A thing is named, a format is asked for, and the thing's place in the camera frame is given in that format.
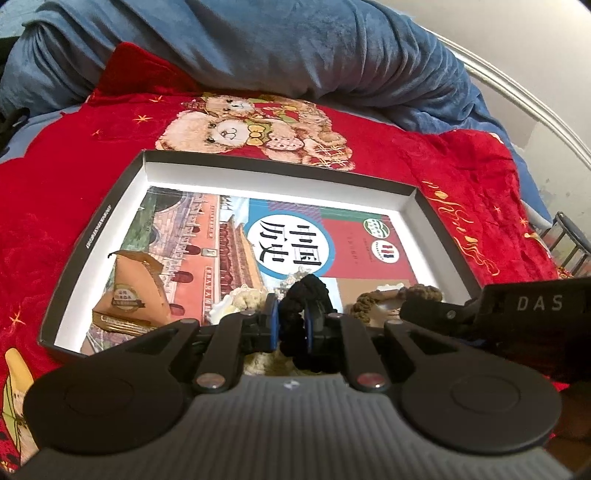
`circular pad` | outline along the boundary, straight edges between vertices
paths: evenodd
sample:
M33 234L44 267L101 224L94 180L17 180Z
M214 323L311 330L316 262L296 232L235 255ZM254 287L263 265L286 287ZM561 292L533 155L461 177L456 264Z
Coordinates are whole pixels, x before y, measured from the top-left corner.
M485 353L434 355L402 386L407 419L437 443L504 455L540 445L560 416L541 374Z
M39 447L105 455L144 445L184 411L181 385L152 355L101 355L38 379L24 417Z

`black hair tie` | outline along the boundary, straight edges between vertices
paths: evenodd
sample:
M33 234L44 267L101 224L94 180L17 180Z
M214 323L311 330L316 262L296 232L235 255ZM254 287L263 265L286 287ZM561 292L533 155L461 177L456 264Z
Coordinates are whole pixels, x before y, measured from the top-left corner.
M293 357L296 368L314 373L337 373L335 361L328 356L312 356L308 353L306 327L301 312L306 300L319 301L326 313L336 312L330 301L326 285L313 274L295 282L279 302L279 340L281 353Z

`blue fleece fabric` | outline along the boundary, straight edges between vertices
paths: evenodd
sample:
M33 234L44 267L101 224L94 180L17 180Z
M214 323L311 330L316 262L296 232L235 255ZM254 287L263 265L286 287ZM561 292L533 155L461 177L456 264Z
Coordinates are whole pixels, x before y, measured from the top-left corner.
M478 129L511 148L462 63L408 17L369 0L47 0L26 26L0 83L4 114L82 103L115 46L129 41L212 88L330 96L407 130ZM512 154L523 200L550 220Z

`red blanket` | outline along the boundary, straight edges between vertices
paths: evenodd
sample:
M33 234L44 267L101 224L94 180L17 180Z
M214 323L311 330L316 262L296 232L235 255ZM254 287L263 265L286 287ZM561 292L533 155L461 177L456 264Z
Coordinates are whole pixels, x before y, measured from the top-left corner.
M219 126L228 119L225 125L235 130ZM0 362L0 456L6 468L16 468L31 448L20 420L22 395L33 378L56 367L36 337L58 277L113 183L142 149L155 145L413 184L481 284L558 278L531 235L511 155L493 136L421 135L307 102L207 93L172 64L121 44L80 111L44 129L24 158L0 165L0 350L6 358Z

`teddy bear print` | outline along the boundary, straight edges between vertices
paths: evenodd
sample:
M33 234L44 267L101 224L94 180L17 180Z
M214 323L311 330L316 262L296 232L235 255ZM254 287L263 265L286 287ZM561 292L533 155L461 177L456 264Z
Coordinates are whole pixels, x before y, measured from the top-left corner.
M246 145L271 160L352 170L347 140L315 104L275 95L205 94L183 104L156 143L162 150L227 153Z

